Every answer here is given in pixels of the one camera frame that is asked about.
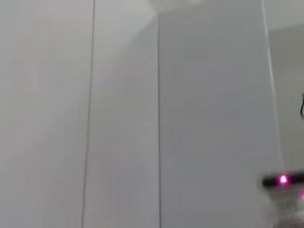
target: pink light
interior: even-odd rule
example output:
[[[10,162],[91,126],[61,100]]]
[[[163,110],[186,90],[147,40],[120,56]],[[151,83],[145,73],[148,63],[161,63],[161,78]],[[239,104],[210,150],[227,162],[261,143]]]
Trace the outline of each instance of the pink light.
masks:
[[[280,177],[280,184],[281,184],[281,185],[286,185],[286,184],[288,184],[288,178],[287,178],[285,175],[282,175],[282,176]]]

